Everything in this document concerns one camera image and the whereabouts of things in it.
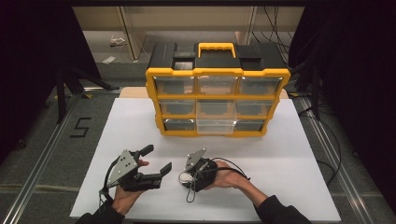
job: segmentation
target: black sleeve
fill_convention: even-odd
[[[259,207],[254,206],[257,215],[264,223],[270,224],[310,224],[295,207],[286,207],[275,195],[267,198]]]
[[[118,213],[114,208],[105,203],[93,215],[86,213],[78,219],[76,224],[121,224],[125,216]]]

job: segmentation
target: storage organizer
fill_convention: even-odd
[[[159,43],[146,72],[163,135],[263,136],[290,72],[274,44]]]

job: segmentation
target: white table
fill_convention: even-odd
[[[154,145],[142,158],[150,165],[143,174],[157,174],[169,161],[172,171],[160,189],[144,193],[126,218],[147,222],[260,222],[252,203],[237,189],[203,190],[193,203],[178,183],[187,154],[207,148],[205,158],[222,157],[235,162],[266,194],[275,194],[285,205],[294,205],[314,222],[339,222],[332,197],[308,144],[293,102],[281,100],[264,137],[162,136],[155,126],[150,99],[118,98],[92,158],[70,217],[81,217],[98,208],[98,190],[106,171],[124,149]]]

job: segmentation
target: yellow handle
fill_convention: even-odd
[[[213,49],[213,50],[228,49],[233,54],[233,58],[236,57],[235,48],[233,47],[233,43],[199,43],[198,44],[198,58],[201,58],[201,50],[202,49]]]

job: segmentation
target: transparent bin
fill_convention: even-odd
[[[194,94],[194,77],[154,77],[158,94]]]
[[[264,123],[263,119],[240,119],[235,124],[235,130],[238,132],[260,132]]]
[[[191,115],[194,113],[194,100],[160,100],[163,115]]]
[[[274,95],[282,77],[242,77],[239,94]]]
[[[198,77],[198,90],[202,94],[234,94],[236,80],[237,77],[232,76]]]
[[[166,131],[194,131],[194,119],[164,119],[163,125]]]
[[[198,134],[232,134],[236,123],[235,103],[230,100],[198,100]]]
[[[266,100],[236,100],[236,114],[267,116],[272,103]]]

